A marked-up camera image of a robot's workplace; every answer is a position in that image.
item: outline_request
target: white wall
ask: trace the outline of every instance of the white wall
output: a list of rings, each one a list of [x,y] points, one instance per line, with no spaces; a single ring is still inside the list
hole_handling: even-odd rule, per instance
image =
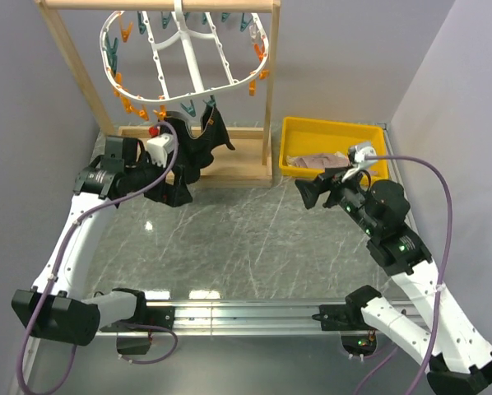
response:
[[[392,119],[392,139],[398,153],[429,160],[450,184],[446,281],[492,341],[492,0],[455,2]],[[416,224],[440,259],[443,191],[428,170],[401,169]]]
[[[29,289],[48,260],[96,133],[34,3],[1,0],[0,394],[22,333],[12,296]]]
[[[273,118],[390,121],[453,1],[282,0]],[[136,115],[125,114],[102,70],[98,35],[108,14],[68,11],[63,17],[112,119],[139,123]],[[232,71],[247,76],[258,61],[247,32],[239,33],[240,15],[232,14],[225,25],[220,23],[220,14],[214,17]],[[129,18],[136,24],[135,12],[124,17],[126,23]],[[188,24],[200,30],[200,18],[192,14]],[[262,20],[269,31],[269,17],[262,15]],[[159,12],[151,14],[151,23],[160,24]],[[113,34],[119,36],[115,27]],[[159,26],[153,31],[155,40],[165,40],[174,27],[171,23],[166,33]],[[224,73],[214,45],[195,44],[202,77],[221,84]],[[158,96],[156,69],[145,36],[134,30],[119,48],[118,69],[127,81],[124,85],[144,96]],[[180,44],[164,51],[162,59],[169,86],[177,92],[191,89]],[[264,82],[258,84],[254,98],[248,96],[247,88],[217,97],[225,119],[262,120],[264,86]]]

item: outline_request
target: black cloth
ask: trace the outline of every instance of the black cloth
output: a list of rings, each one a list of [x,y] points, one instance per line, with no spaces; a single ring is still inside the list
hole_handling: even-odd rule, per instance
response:
[[[171,123],[179,138],[179,155],[173,173],[183,175],[186,184],[198,181],[200,169],[213,163],[215,158],[211,151],[215,147],[226,145],[230,150],[235,150],[216,106],[206,105],[200,121],[202,132],[198,137],[191,134],[189,124],[184,118],[166,115],[164,121]]]

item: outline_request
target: yellow plastic bin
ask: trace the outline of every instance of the yellow plastic bin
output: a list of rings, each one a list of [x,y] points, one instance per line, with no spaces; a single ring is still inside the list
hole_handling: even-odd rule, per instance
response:
[[[383,130],[379,126],[286,117],[282,124],[279,167],[283,175],[313,179],[323,171],[290,166],[286,163],[286,157],[336,152],[346,155],[350,146],[361,142],[371,142],[378,155],[387,153]],[[373,171],[373,182],[388,179],[385,160],[380,160],[370,170]]]

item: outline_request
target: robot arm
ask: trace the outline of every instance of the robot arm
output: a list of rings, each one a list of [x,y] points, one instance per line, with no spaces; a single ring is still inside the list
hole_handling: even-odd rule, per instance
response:
[[[136,138],[106,138],[104,154],[97,156],[77,176],[71,209],[49,261],[30,290],[17,290],[14,294],[12,308],[25,327],[47,286],[47,279],[53,275],[56,256],[71,225],[91,208],[157,180],[164,173],[172,150],[173,137],[165,133],[150,139],[147,151]],[[182,172],[175,175],[173,185],[164,181],[144,196],[172,207],[192,201]],[[44,302],[32,336],[85,346],[105,325],[119,320],[142,320],[146,308],[143,292],[115,289],[107,295],[82,300],[96,247],[115,211],[115,206],[98,210],[74,231],[56,274],[57,280]]]
[[[352,147],[352,166],[326,169],[314,181],[298,179],[295,184],[306,208],[315,206],[321,193],[330,193],[323,206],[339,206],[369,236],[367,249],[373,259],[401,287],[431,328],[438,267],[419,235],[405,223],[411,206],[403,187],[379,180],[366,191],[361,188],[363,172],[375,163],[366,156],[375,156],[369,143]],[[492,383],[492,345],[474,328],[447,287],[443,284],[438,290],[439,328],[426,372],[429,384],[438,395],[477,394]],[[346,297],[345,320],[378,329],[419,364],[424,359],[430,334],[396,311],[371,286]]]

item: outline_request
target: gray marble table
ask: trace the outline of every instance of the gray marble table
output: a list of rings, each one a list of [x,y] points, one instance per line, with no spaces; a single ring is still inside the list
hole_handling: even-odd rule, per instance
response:
[[[273,131],[273,188],[190,187],[194,201],[183,207],[143,197],[121,205],[96,250],[88,294],[122,286],[175,300],[342,298],[370,284],[405,299],[345,213],[304,209],[277,169],[281,128]]]

